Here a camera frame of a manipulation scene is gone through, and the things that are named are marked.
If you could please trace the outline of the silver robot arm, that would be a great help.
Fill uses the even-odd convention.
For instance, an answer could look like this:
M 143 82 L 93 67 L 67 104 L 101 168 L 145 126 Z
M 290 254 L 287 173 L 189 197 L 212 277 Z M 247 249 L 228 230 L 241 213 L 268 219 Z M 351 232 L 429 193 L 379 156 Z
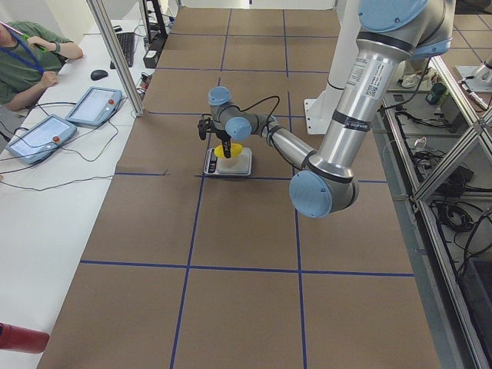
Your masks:
M 270 115 L 242 111 L 223 86 L 208 93 L 211 115 L 198 123 L 200 138 L 216 135 L 229 158 L 231 141 L 259 135 L 298 169 L 291 179 L 289 196 L 299 213 L 322 218 L 348 208 L 358 196 L 351 166 L 395 68 L 403 61 L 432 58 L 449 49 L 455 5 L 454 1 L 360 2 L 357 57 L 319 149 L 313 149 Z

